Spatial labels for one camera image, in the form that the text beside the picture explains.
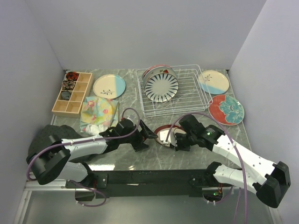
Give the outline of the maroon rim beige plate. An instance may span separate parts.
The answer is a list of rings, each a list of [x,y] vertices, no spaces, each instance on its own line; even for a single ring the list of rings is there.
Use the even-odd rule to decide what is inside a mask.
[[[164,147],[174,148],[176,146],[176,143],[177,143],[177,140],[175,138],[175,134],[176,133],[186,134],[186,132],[183,130],[183,128],[181,126],[175,125],[171,129],[171,133],[168,137],[168,141],[165,141],[170,127],[171,127],[171,125],[164,125],[164,126],[158,127],[154,131],[154,133],[158,136],[155,140],[158,144],[160,144]]]

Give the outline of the blue striped white plate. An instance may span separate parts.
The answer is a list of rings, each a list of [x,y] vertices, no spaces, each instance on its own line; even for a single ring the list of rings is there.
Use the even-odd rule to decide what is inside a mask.
[[[168,73],[158,73],[152,75],[144,82],[145,96],[158,103],[164,103],[177,94],[179,89],[178,78]]]

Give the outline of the red teal floral plate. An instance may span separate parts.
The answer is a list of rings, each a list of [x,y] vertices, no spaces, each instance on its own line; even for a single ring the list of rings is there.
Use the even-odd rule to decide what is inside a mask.
[[[227,126],[238,125],[245,117],[243,105],[228,95],[214,96],[208,110],[215,120]]]

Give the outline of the watermelon pattern plate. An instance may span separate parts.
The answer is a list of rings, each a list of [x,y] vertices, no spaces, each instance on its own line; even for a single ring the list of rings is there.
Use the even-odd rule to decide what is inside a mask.
[[[158,73],[168,73],[171,75],[174,75],[177,77],[176,72],[173,70],[173,68],[167,68],[167,67],[157,67],[152,70],[150,70],[146,75],[142,75],[142,80],[145,82],[147,81],[152,75],[158,74]]]

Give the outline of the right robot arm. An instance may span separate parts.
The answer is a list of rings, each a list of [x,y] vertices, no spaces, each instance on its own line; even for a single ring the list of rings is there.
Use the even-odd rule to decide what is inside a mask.
[[[280,205],[291,185],[289,167],[284,162],[274,163],[255,154],[233,140],[224,128],[214,125],[204,127],[190,113],[180,117],[178,123],[184,133],[169,130],[165,136],[160,136],[163,144],[185,151],[197,145],[239,166],[239,169],[235,169],[213,162],[206,169],[205,181],[208,185],[234,185],[254,193],[261,202],[271,208]]]

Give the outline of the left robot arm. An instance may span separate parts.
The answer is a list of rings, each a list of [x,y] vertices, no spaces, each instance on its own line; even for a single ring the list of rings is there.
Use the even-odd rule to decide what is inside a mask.
[[[138,152],[149,147],[145,140],[156,138],[157,134],[142,120],[135,125],[129,119],[122,119],[116,126],[92,137],[70,140],[52,135],[46,141],[47,148],[27,157],[28,169],[35,176],[32,180],[40,185],[55,179],[66,179],[87,188],[92,185],[94,174],[85,162],[75,162],[75,159],[106,154],[121,144],[130,144]]]

